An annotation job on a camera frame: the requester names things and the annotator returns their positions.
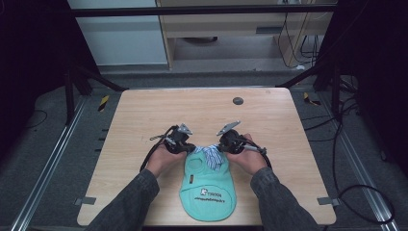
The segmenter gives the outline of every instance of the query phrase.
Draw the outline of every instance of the gray sleeve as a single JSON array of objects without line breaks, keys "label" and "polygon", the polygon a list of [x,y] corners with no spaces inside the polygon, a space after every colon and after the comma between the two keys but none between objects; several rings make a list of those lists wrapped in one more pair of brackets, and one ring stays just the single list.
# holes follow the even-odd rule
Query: gray sleeve
[{"label": "gray sleeve", "polygon": [[139,230],[150,203],[158,193],[155,176],[144,169],[96,216],[86,230]]},{"label": "gray sleeve", "polygon": [[264,167],[251,180],[259,199],[262,224],[269,230],[319,230],[312,216],[299,205],[291,191],[279,182],[272,168]]}]

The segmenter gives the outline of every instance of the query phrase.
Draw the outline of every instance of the hand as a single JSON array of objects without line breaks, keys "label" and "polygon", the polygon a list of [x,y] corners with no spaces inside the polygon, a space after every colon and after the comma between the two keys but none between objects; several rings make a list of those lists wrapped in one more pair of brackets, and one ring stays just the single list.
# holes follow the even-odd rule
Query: hand
[{"label": "hand", "polygon": [[[243,135],[252,141],[251,135]],[[244,171],[253,175],[259,169],[267,167],[264,157],[259,152],[244,149],[240,154],[231,154],[226,152],[227,159],[243,168]]]},{"label": "hand", "polygon": [[186,159],[186,156],[187,152],[180,152],[179,154],[170,153],[162,143],[150,156],[146,169],[151,171],[153,175],[158,178],[163,171],[173,164]]}]

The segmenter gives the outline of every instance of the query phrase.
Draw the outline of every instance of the wire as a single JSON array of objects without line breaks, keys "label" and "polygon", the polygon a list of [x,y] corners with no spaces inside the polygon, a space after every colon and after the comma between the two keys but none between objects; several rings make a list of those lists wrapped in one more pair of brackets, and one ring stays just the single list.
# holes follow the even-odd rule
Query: wire
[{"label": "wire", "polygon": [[[357,105],[356,103],[354,103],[354,104],[348,106],[346,109],[344,108],[344,105],[346,104],[346,102],[349,101],[349,100],[351,100],[351,99],[354,99],[354,96],[348,98],[348,99],[343,103],[343,105],[342,105],[342,109],[341,109],[341,112],[340,112],[340,115],[341,115],[341,116],[339,117],[339,125],[338,125],[338,128],[337,128],[336,134],[335,134],[335,139],[333,140],[333,146],[332,146],[332,174],[333,174],[334,185],[335,185],[335,188],[336,188],[336,191],[337,191],[337,194],[338,194],[338,198],[339,198],[339,199],[342,201],[342,203],[343,203],[351,212],[353,212],[356,216],[358,216],[359,218],[362,218],[362,219],[364,219],[364,220],[366,220],[366,221],[368,221],[368,222],[371,222],[371,223],[375,223],[375,224],[386,224],[386,223],[391,222],[391,221],[394,219],[394,217],[395,217],[395,208],[394,208],[394,205],[393,205],[393,203],[391,202],[391,200],[390,200],[384,193],[382,193],[380,190],[378,190],[378,189],[376,189],[376,188],[374,188],[374,187],[372,187],[372,186],[368,186],[368,185],[352,185],[352,186],[349,186],[349,187],[347,187],[346,189],[344,189],[344,190],[342,190],[342,191],[340,191],[340,189],[339,189],[339,184],[338,184],[337,176],[336,176],[336,144],[337,144],[337,137],[341,134],[342,129],[343,129],[343,127],[344,127],[344,125],[343,125],[343,116],[344,116],[344,114],[345,114],[345,113],[349,113],[352,109],[355,109],[355,108],[356,108],[356,107],[355,107],[355,106]],[[376,220],[376,219],[371,219],[371,218],[365,217],[365,216],[363,216],[362,214],[358,213],[355,209],[353,209],[353,208],[343,199],[343,195],[344,195],[346,192],[348,192],[348,191],[350,191],[350,190],[352,190],[352,189],[355,189],[355,188],[366,188],[366,189],[370,189],[370,190],[372,190],[372,191],[375,191],[375,192],[381,194],[381,196],[383,197],[383,199],[387,202],[387,204],[388,204],[389,207],[390,207],[390,212],[391,212],[390,218],[388,218],[387,220],[384,220],[384,221],[379,221],[379,220]]]},{"label": "wire", "polygon": [[35,128],[35,127],[39,126],[40,124],[42,124],[48,118],[48,113],[43,111],[43,110],[34,110],[34,112],[44,113],[45,117],[42,119],[42,121],[38,122],[37,124],[27,126],[27,127],[25,127],[25,129]]},{"label": "wire", "polygon": [[[296,57],[296,55],[295,55],[295,53],[294,53],[294,48],[293,48],[293,45],[292,45],[291,37],[289,36],[287,21],[288,21],[288,13],[285,13],[285,20],[284,20],[284,22],[283,22],[282,30],[281,30],[281,32],[280,32],[280,34],[279,34],[279,37],[278,37],[278,47],[279,47],[279,51],[280,51],[280,53],[281,53],[281,56],[284,57],[283,52],[282,52],[282,49],[281,49],[281,47],[280,47],[280,39],[281,39],[282,33],[283,33],[283,31],[284,31],[284,28],[285,28],[286,34],[287,34],[287,37],[288,37],[288,41],[289,41],[289,45],[291,46],[292,55],[293,55],[294,59],[295,59],[296,61],[298,61],[300,64],[308,64],[309,62],[300,61],[300,60]],[[284,62],[284,64],[285,64],[285,66],[288,67],[288,68],[294,68],[294,67],[296,67],[296,66],[289,66],[289,65],[287,65],[285,62]]]},{"label": "wire", "polygon": [[232,141],[240,141],[243,143],[249,143],[250,145],[254,146],[257,148],[258,152],[261,154],[262,157],[264,157],[265,162],[267,163],[268,167],[272,167],[272,164],[270,163],[269,157],[267,156],[267,150],[265,148],[261,148],[258,144],[256,144],[254,141],[247,139],[247,138],[234,138]]},{"label": "wire", "polygon": [[316,60],[317,60],[318,55],[319,55],[319,51],[318,51],[319,50],[319,36],[314,36],[312,51],[304,51],[303,50],[303,47],[305,45],[306,40],[309,41],[308,36],[305,36],[303,38],[302,44],[300,45],[300,55],[303,58],[311,59],[309,63],[311,64],[311,66],[313,66],[313,65],[315,65]]},{"label": "wire", "polygon": [[330,121],[333,120],[333,119],[336,119],[336,118],[335,118],[335,117],[331,117],[331,118],[325,120],[324,122],[322,122],[322,123],[320,123],[320,124],[318,124],[318,125],[315,125],[315,126],[310,127],[310,128],[305,128],[304,130],[305,130],[305,131],[309,131],[309,130],[313,130],[313,129],[319,128],[320,126],[322,126],[322,125],[324,125],[324,124],[330,122]]},{"label": "wire", "polygon": [[319,142],[319,141],[332,141],[332,140],[334,140],[334,138],[332,138],[332,139],[327,139],[327,140],[308,140],[308,141],[309,141],[309,142],[311,142],[311,141]]},{"label": "wire", "polygon": [[329,117],[329,115],[318,115],[318,116],[313,116],[313,117],[307,117],[307,118],[302,118],[300,120],[309,120],[309,119],[315,119],[315,118],[321,118],[321,117]]},{"label": "wire", "polygon": [[149,161],[151,155],[153,155],[153,152],[156,151],[156,149],[157,149],[160,145],[163,144],[163,140],[167,137],[167,134],[168,134],[171,130],[173,130],[173,129],[175,129],[175,128],[176,128],[176,126],[171,126],[170,128],[168,128],[168,130],[167,130],[163,135],[150,138],[151,141],[153,141],[153,140],[155,140],[155,139],[157,139],[157,138],[160,138],[160,139],[159,139],[158,142],[156,142],[156,144],[154,144],[154,145],[152,146],[152,148],[150,149],[150,151],[147,153],[146,157],[144,158],[143,163],[142,163],[141,166],[140,166],[140,171],[142,171],[142,170],[146,167],[147,162]]}]

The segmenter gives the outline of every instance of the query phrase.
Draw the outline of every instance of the person's arm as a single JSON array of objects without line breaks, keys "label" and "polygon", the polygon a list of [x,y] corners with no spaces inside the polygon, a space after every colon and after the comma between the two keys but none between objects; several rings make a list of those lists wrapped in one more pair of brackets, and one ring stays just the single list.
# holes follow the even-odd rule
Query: person's arm
[{"label": "person's arm", "polygon": [[[249,134],[244,136],[252,140]],[[250,184],[259,199],[265,230],[319,230],[318,224],[299,205],[291,191],[280,184],[260,153],[245,149],[240,154],[227,153],[227,158],[252,175]]]},{"label": "person's arm", "polygon": [[156,178],[172,164],[186,158],[186,152],[169,153],[160,145],[141,171],[89,224],[86,230],[139,230],[150,203],[159,193]]},{"label": "person's arm", "polygon": [[280,184],[272,168],[263,167],[251,180],[259,199],[259,213],[265,230],[319,230],[312,216],[299,205],[292,192]]},{"label": "person's arm", "polygon": [[96,216],[86,230],[139,230],[158,192],[155,176],[144,169]]}]

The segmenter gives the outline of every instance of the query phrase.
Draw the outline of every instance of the wooden table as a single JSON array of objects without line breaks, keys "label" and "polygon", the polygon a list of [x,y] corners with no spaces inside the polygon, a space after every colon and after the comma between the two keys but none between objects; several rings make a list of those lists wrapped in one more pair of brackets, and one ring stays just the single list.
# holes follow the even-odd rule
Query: wooden table
[{"label": "wooden table", "polygon": [[[243,104],[233,99],[241,97]],[[319,205],[326,197],[319,170],[287,89],[179,89],[127,90],[122,93],[114,119],[87,191],[93,205],[83,204],[78,223],[88,225],[139,173],[140,165],[156,141],[171,125],[185,123],[193,132],[188,142],[208,146],[218,143],[216,133],[227,123],[240,120],[235,129],[250,133],[268,150],[273,170],[282,184],[319,224],[336,220],[331,205]],[[230,164],[237,194],[231,217],[217,222],[190,218],[179,190],[184,163],[159,177],[161,188],[150,206],[145,225],[261,225],[258,199],[249,186],[251,176]]]}]

